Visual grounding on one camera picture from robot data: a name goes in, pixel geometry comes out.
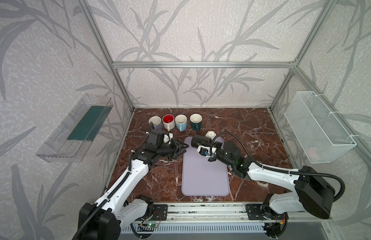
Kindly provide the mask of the light blue mug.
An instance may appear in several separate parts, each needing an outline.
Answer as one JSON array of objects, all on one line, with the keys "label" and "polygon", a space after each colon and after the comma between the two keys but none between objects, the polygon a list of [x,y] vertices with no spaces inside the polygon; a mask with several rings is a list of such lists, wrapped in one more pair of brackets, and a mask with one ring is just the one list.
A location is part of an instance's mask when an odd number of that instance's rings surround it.
[{"label": "light blue mug", "polygon": [[187,128],[187,116],[177,115],[175,117],[176,127],[180,132],[184,132]]}]

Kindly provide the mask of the white octagonal mug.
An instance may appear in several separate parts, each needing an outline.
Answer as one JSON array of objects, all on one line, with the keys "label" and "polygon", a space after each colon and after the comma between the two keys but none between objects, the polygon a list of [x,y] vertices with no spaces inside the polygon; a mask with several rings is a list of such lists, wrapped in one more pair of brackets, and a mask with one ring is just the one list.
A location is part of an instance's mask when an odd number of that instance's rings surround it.
[{"label": "white octagonal mug", "polygon": [[208,131],[206,134],[205,134],[205,137],[209,138],[209,139],[213,139],[216,137],[216,133],[214,131]]}]

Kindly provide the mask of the white mug red interior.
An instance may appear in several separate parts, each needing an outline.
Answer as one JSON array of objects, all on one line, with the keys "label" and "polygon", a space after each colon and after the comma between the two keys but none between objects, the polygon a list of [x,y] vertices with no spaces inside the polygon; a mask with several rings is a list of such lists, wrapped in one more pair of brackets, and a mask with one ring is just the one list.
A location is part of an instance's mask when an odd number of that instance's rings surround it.
[{"label": "white mug red interior", "polygon": [[176,126],[175,117],[171,114],[167,114],[167,115],[163,116],[162,121],[163,121],[164,128],[168,132],[170,132]]}]

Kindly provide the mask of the dark green mug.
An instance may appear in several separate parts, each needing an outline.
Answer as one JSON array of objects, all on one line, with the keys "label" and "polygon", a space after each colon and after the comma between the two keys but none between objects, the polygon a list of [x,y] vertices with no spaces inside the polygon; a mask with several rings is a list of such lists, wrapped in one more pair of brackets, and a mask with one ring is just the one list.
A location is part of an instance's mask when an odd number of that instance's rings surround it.
[{"label": "dark green mug", "polygon": [[200,114],[192,114],[190,116],[191,129],[198,132],[201,130],[202,116]]}]

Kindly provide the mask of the lavender purple mug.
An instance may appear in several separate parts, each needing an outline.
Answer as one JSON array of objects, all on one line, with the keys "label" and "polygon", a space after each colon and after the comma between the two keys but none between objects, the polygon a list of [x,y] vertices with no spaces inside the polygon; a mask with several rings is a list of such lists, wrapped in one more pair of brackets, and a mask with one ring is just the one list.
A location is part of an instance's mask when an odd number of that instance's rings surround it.
[{"label": "lavender purple mug", "polygon": [[162,124],[162,118],[159,116],[153,116],[149,119],[149,124],[152,129],[155,130],[162,130],[163,124]]}]

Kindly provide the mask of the black mug white rim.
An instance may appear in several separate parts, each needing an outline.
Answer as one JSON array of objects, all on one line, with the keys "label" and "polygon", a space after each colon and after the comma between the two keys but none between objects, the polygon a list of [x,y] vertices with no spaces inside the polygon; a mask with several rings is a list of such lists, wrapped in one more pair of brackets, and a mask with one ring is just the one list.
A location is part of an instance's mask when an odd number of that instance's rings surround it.
[{"label": "black mug white rim", "polygon": [[209,147],[211,144],[212,139],[205,137],[205,136],[200,136],[200,135],[195,135],[191,138],[191,146],[193,148],[198,148],[199,146],[206,146]]}]

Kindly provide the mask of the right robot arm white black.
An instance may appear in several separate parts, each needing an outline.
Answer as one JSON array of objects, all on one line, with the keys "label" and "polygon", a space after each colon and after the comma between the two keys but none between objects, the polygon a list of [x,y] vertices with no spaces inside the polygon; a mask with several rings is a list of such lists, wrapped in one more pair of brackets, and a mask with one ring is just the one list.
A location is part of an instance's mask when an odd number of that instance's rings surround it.
[{"label": "right robot arm white black", "polygon": [[256,161],[251,154],[243,157],[233,142],[222,146],[216,139],[209,139],[209,148],[204,155],[210,162],[220,161],[227,165],[238,178],[270,183],[288,190],[285,194],[274,194],[264,205],[278,214],[307,212],[320,219],[329,219],[332,204],[345,192],[345,183],[338,176],[318,173],[309,166],[302,169],[272,167]]}]

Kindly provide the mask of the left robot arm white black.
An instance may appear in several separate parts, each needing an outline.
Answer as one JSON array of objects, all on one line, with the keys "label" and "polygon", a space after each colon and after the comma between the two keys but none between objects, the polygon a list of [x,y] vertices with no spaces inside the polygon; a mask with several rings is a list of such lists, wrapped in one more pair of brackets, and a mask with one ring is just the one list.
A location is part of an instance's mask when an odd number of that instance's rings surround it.
[{"label": "left robot arm white black", "polygon": [[124,173],[93,204],[83,205],[73,239],[117,240],[121,231],[136,219],[150,217],[154,205],[150,198],[139,197],[128,205],[126,200],[160,158],[171,162],[181,157],[188,147],[188,144],[174,139],[173,134],[155,129],[150,124],[145,139],[128,159]]}]

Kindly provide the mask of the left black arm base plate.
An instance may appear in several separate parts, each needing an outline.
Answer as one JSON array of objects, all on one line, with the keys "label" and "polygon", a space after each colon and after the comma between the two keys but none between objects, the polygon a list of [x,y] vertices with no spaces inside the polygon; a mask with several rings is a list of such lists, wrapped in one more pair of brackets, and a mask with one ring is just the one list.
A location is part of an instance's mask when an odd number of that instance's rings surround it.
[{"label": "left black arm base plate", "polygon": [[168,215],[167,204],[152,204],[148,205],[146,214],[142,217],[143,220],[150,221],[165,221]]}]

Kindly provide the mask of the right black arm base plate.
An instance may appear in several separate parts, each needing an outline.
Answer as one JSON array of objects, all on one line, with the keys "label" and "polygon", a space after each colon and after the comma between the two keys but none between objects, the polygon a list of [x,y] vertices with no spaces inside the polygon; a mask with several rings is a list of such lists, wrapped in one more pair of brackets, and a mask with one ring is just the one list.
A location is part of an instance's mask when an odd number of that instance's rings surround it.
[{"label": "right black arm base plate", "polygon": [[284,219],[283,214],[276,213],[268,205],[246,204],[245,211],[249,220],[281,221]]}]

